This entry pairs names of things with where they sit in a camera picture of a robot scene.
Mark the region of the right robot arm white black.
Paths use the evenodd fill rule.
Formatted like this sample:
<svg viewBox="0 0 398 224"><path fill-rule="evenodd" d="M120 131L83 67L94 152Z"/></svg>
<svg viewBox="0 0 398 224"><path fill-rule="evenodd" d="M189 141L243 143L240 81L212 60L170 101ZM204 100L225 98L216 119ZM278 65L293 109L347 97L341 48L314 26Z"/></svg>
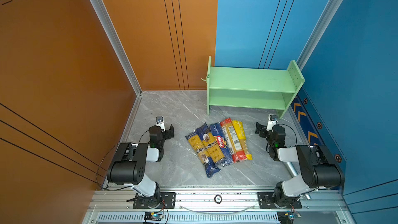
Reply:
<svg viewBox="0 0 398 224"><path fill-rule="evenodd" d="M274 161L298 163L300 167L298 175L277 183L273 194L264 198L266 203L290 207L301 195L320 187L330 189L344 185L344 173L325 145L287 147L285 128L279 124L257 122L255 133L267 140L267 152Z"/></svg>

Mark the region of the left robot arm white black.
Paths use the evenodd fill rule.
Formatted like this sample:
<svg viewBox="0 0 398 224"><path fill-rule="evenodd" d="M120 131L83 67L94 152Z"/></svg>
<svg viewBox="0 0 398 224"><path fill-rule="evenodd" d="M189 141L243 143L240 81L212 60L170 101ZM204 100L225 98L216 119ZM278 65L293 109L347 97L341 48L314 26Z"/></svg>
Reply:
<svg viewBox="0 0 398 224"><path fill-rule="evenodd" d="M172 139L174 127L163 129L154 125L148 129L148 143L121 143L109 165L107 180L121 185L123 189L131 188L137 192L132 201L149 208L163 206L159 183L145 174L147 162L160 162L164 156L164 144Z"/></svg>

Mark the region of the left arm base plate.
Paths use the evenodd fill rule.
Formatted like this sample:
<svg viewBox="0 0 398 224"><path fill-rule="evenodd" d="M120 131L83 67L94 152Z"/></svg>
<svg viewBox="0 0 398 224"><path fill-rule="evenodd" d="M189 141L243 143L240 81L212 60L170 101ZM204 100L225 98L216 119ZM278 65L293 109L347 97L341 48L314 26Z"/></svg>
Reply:
<svg viewBox="0 0 398 224"><path fill-rule="evenodd" d="M139 194L135 195L133 200L134 209L174 209L176 203L175 192L160 192L158 196L143 197Z"/></svg>

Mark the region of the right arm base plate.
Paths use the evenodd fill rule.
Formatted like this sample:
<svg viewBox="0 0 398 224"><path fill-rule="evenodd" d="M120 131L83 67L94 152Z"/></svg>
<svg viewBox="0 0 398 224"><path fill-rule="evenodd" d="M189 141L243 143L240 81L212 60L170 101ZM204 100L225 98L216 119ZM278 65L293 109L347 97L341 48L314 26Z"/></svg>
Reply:
<svg viewBox="0 0 398 224"><path fill-rule="evenodd" d="M295 208L301 209L302 204L298 197L286 197L281 195L280 197L275 196L274 192L258 192L258 202L261 209L272 209L272 208Z"/></svg>

